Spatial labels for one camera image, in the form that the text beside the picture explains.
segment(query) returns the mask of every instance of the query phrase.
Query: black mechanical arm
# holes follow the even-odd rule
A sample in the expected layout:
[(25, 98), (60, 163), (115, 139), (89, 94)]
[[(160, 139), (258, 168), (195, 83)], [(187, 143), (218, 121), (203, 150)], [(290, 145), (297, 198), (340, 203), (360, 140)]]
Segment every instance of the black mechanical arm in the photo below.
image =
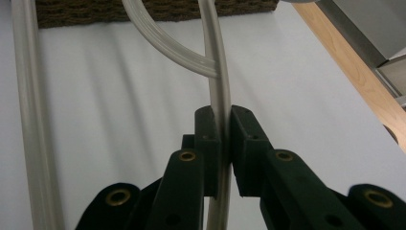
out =
[[(362, 184), (348, 196), (329, 189), (294, 152), (274, 149), (254, 114), (233, 106), (231, 153), (241, 196), (260, 197), (268, 229), (406, 229), (406, 203)], [(184, 135), (164, 176), (140, 190), (118, 183), (103, 189), (78, 230), (200, 230), (203, 197), (215, 196), (220, 137), (209, 106), (195, 112), (195, 134)]]

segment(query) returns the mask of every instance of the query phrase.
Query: screw hole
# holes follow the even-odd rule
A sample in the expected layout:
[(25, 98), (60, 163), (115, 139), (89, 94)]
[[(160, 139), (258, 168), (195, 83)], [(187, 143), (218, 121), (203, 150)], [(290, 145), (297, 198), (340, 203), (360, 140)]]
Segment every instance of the screw hole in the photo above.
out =
[(131, 193), (127, 189), (117, 189), (110, 192), (105, 198), (105, 202), (110, 206), (120, 206), (126, 203), (131, 197)]
[(196, 154), (192, 151), (184, 151), (179, 155), (181, 161), (192, 161), (196, 158)]
[(325, 219), (326, 219), (327, 223), (329, 223), (332, 226), (335, 226), (335, 227), (343, 226), (343, 221), (341, 221), (339, 218), (337, 218), (334, 215), (327, 215), (325, 217)]
[(277, 158), (281, 161), (291, 161), (293, 160), (293, 155), (289, 152), (279, 151), (276, 153)]
[(165, 222), (166, 222), (167, 226), (178, 225), (180, 223), (180, 221), (181, 221), (180, 217), (178, 215), (176, 215), (176, 214), (170, 214), (165, 219)]
[(381, 208), (391, 208), (394, 203), (386, 195), (374, 190), (367, 190), (364, 193), (365, 198), (376, 206)]

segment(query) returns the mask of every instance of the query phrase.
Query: curved tube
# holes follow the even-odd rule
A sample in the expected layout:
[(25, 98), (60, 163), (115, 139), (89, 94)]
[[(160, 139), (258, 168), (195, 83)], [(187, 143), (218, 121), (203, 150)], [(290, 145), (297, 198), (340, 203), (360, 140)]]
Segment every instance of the curved tube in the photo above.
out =
[(208, 78), (217, 78), (216, 64), (179, 44), (156, 25), (141, 0), (123, 0), (123, 5), (140, 33), (163, 55), (183, 67)]
[(218, 178), (218, 194), (210, 199), (207, 229), (227, 229), (230, 201), (230, 112), (231, 97), (227, 63), (218, 23), (214, 0), (199, 0), (202, 17), (206, 57), (218, 63), (219, 79), (209, 79), (211, 106), (217, 130), (222, 139), (221, 167)]

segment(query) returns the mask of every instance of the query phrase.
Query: brass insert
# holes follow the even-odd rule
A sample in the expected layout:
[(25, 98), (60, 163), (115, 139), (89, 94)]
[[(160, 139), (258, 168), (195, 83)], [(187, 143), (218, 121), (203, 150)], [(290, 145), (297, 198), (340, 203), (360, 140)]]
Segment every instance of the brass insert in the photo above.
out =
[(110, 206), (120, 206), (126, 203), (131, 197), (131, 193), (127, 189), (116, 189), (110, 192), (105, 198), (105, 202)]
[(184, 151), (184, 152), (180, 153), (179, 159), (181, 161), (192, 161), (192, 160), (196, 159), (196, 154), (192, 151)]
[(287, 151), (278, 151), (276, 153), (276, 156), (281, 161), (291, 161), (291, 160), (293, 160), (293, 155), (290, 152), (287, 152)]
[(374, 190), (367, 190), (364, 193), (365, 198), (376, 206), (381, 208), (391, 208), (394, 203), (386, 195)]

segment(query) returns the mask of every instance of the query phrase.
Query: wicker basket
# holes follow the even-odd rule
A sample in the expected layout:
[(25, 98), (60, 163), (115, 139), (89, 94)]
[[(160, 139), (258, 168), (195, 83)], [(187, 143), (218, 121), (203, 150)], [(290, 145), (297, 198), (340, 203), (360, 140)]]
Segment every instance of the wicker basket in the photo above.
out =
[[(121, 0), (36, 0), (39, 28), (94, 22), (128, 21)], [(219, 16), (270, 12), (279, 0), (217, 0)], [(181, 21), (200, 17), (197, 0), (144, 0), (156, 21)]]

